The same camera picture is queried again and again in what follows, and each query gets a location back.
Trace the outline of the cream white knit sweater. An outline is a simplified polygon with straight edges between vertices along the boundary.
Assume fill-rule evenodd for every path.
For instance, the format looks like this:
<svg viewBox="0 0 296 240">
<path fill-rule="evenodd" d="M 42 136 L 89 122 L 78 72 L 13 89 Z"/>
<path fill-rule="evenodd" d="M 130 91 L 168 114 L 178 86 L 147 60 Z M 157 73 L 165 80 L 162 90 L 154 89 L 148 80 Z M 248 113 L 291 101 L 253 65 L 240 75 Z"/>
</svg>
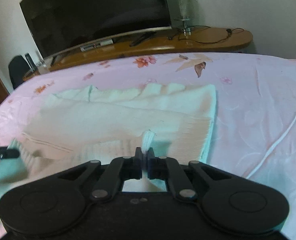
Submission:
<svg viewBox="0 0 296 240">
<path fill-rule="evenodd" d="M 93 86 L 52 94 L 14 137 L 20 156 L 0 162 L 0 198 L 19 185 L 90 160 L 108 164 L 137 147 L 181 164 L 206 162 L 216 113 L 213 85 Z"/>
</svg>

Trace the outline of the chair with black jacket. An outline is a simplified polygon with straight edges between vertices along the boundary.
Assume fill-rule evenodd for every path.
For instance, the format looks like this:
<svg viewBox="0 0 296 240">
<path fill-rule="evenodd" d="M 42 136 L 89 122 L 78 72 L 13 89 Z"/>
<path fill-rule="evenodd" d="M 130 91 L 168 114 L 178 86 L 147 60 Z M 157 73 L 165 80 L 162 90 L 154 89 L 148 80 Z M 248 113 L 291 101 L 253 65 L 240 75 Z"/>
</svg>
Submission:
<svg viewBox="0 0 296 240">
<path fill-rule="evenodd" d="M 13 89 L 16 89 L 23 83 L 24 75 L 31 70 L 31 68 L 21 55 L 17 55 L 10 61 L 8 70 Z"/>
</svg>

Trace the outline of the pink floral bed sheet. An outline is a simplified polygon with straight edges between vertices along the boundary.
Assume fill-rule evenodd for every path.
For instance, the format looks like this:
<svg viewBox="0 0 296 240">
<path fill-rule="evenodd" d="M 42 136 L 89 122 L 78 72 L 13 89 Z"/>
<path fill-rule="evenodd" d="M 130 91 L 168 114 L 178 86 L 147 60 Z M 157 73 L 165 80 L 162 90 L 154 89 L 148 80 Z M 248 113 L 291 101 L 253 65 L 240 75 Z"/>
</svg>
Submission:
<svg viewBox="0 0 296 240">
<path fill-rule="evenodd" d="M 283 233 L 296 239 L 296 60 L 206 53 L 130 57 L 59 70 L 25 82 L 0 106 L 0 145 L 21 136 L 45 98 L 68 89 L 212 84 L 217 115 L 208 163 L 274 187 L 290 204 Z"/>
</svg>

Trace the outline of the brown wooden tv cabinet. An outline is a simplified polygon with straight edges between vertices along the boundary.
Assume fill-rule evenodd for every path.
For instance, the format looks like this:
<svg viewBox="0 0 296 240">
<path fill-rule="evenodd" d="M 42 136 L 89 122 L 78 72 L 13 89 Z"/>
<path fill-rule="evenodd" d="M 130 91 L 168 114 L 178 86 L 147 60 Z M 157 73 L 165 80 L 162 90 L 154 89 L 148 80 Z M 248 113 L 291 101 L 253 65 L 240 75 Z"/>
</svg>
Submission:
<svg viewBox="0 0 296 240">
<path fill-rule="evenodd" d="M 139 36 L 119 37 L 112 45 L 89 51 L 74 49 L 47 60 L 46 64 L 38 68 L 38 71 L 26 74 L 23 80 L 27 81 L 36 75 L 95 62 L 107 67 L 111 60 L 133 56 L 140 58 L 135 62 L 143 67 L 153 55 L 157 54 L 238 51 L 247 48 L 253 41 L 253 35 L 248 30 L 205 25 L 192 26 L 190 36 L 185 36 L 181 29 L 169 29 L 158 31 L 150 37 L 144 34 L 144 37 L 145 40 L 133 47 L 131 44 L 139 39 Z"/>
</svg>

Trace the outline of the silver set-top box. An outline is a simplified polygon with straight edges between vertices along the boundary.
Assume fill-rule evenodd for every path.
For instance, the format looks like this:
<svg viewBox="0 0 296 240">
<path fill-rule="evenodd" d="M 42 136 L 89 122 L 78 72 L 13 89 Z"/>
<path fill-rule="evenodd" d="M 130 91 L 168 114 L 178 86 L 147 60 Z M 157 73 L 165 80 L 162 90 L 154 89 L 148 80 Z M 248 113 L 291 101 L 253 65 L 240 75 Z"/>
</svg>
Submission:
<svg viewBox="0 0 296 240">
<path fill-rule="evenodd" d="M 111 38 L 109 38 L 107 40 L 96 41 L 96 42 L 81 46 L 80 50 L 84 52 L 84 51 L 89 51 L 89 50 L 92 50 L 92 49 L 95 49 L 95 48 L 101 48 L 101 47 L 104 47 L 104 46 L 109 46 L 109 45 L 112 45 L 112 44 L 113 44 L 113 40 Z"/>
</svg>

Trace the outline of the large black curved television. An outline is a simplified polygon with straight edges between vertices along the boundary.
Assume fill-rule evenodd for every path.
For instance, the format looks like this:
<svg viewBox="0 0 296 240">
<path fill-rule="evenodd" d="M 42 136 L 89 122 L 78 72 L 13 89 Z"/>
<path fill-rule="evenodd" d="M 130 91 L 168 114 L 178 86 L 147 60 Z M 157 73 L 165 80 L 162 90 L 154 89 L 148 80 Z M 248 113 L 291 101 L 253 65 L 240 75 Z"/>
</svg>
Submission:
<svg viewBox="0 0 296 240">
<path fill-rule="evenodd" d="M 20 7 L 43 58 L 94 40 L 171 26 L 166 0 L 22 0 Z"/>
</svg>

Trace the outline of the glass cylinder table lamp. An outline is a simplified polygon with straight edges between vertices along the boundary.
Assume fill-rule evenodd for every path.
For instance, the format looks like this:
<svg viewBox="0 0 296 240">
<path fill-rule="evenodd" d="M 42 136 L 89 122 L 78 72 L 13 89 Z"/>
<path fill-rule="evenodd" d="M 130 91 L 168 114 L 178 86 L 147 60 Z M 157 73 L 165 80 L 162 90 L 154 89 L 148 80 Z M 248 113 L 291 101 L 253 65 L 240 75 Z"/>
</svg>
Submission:
<svg viewBox="0 0 296 240">
<path fill-rule="evenodd" d="M 193 18 L 192 0 L 171 0 L 173 20 L 182 23 L 182 30 L 185 36 L 191 35 L 189 22 Z"/>
</svg>

